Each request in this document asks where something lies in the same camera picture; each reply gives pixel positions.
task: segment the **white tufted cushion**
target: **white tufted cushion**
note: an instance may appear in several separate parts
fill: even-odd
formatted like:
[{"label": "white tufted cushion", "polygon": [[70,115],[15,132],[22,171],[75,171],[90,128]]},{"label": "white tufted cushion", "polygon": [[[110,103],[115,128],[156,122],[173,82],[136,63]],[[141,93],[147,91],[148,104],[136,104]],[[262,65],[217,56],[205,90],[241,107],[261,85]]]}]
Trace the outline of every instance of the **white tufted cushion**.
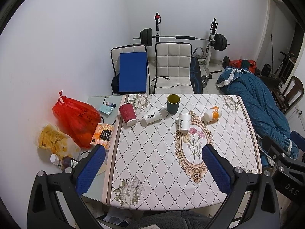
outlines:
[{"label": "white tufted cushion", "polygon": [[190,81],[192,45],[179,42],[156,43],[157,77],[167,76],[170,80],[158,78],[156,94],[193,94]]},{"label": "white tufted cushion", "polygon": [[[147,52],[145,45],[128,45],[128,46],[121,46],[117,48],[113,48],[110,51],[113,70],[115,75],[120,72],[120,54],[121,53],[128,53],[128,52]],[[148,62],[147,62],[147,75],[146,75],[146,93],[149,94],[150,90],[150,79],[149,79],[149,70],[148,70]]]}]

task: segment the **white paper cup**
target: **white paper cup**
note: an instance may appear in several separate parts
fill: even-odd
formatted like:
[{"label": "white paper cup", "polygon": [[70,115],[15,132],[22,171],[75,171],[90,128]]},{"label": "white paper cup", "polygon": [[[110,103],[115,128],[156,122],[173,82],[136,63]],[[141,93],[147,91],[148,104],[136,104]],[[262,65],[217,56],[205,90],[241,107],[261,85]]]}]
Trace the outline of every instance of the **white paper cup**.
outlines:
[{"label": "white paper cup", "polygon": [[161,113],[157,107],[150,109],[145,115],[144,119],[147,124],[161,119]]},{"label": "white paper cup", "polygon": [[214,120],[218,120],[222,116],[221,110],[219,110],[219,107],[212,107],[211,109],[207,110],[204,113],[204,119],[207,122],[211,122]]},{"label": "white paper cup", "polygon": [[192,117],[190,114],[179,115],[179,131],[182,133],[190,132]]}]

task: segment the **clear plastic bag with yellow contents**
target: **clear plastic bag with yellow contents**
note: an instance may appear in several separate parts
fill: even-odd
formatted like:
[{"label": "clear plastic bag with yellow contents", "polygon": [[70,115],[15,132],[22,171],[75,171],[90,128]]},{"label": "clear plastic bag with yellow contents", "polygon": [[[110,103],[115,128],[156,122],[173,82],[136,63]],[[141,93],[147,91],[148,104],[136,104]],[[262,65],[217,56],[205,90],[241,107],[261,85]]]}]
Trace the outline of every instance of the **clear plastic bag with yellow contents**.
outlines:
[{"label": "clear plastic bag with yellow contents", "polygon": [[80,147],[72,140],[72,138],[61,132],[56,126],[47,124],[39,134],[38,147],[51,151],[59,158],[65,156],[78,159],[80,156]]}]

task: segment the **dark green cup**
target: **dark green cup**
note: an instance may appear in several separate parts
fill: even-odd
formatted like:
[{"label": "dark green cup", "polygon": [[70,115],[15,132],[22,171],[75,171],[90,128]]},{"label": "dark green cup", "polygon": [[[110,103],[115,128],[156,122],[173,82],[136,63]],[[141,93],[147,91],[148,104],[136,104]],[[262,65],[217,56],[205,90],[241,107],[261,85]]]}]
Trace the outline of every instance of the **dark green cup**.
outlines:
[{"label": "dark green cup", "polygon": [[180,103],[179,95],[171,94],[167,97],[167,111],[174,115],[178,112]]}]

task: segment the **gray fleece fabric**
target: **gray fleece fabric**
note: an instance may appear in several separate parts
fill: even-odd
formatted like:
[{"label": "gray fleece fabric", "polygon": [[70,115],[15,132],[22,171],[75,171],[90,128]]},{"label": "gray fleece fabric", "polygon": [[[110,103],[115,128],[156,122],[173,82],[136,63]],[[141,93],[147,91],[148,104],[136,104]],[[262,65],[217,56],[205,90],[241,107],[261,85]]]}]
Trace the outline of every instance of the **gray fleece fabric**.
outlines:
[{"label": "gray fleece fabric", "polygon": [[140,229],[156,225],[160,229],[203,229],[211,219],[193,211],[173,211],[141,218],[126,229]]}]

